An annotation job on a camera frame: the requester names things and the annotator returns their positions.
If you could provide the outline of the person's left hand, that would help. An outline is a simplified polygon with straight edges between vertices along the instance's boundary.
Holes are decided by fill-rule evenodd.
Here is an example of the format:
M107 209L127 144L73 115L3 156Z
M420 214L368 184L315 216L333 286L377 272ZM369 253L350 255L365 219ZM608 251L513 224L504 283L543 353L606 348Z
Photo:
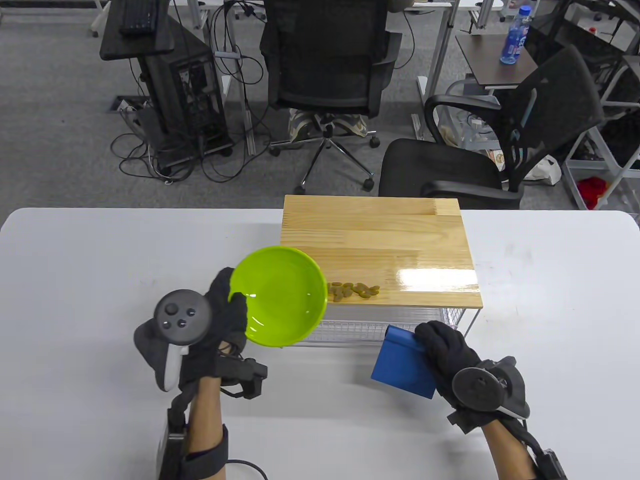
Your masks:
M202 378L220 378L222 386L239 382L239 361L247 342L247 301L242 293L231 294L232 267L220 270L204 298L210 306L212 320L205 336L189 346L182 358L178 387L185 390Z

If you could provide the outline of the person's right hand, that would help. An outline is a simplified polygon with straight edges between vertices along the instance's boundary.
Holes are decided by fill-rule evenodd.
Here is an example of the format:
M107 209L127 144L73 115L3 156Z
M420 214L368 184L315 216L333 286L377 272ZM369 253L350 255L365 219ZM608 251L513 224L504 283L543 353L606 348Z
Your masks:
M436 390L454 409L447 418L451 425L457 426L464 434L485 427L493 421L502 423L511 434L521 435L526 431L525 425L517 419L498 411L473 409L455 395L455 375L466 368L474 368L481 362L477 352L467 345L460 331L432 320L420 323L414 329L414 338L425 348L425 363L434 378Z

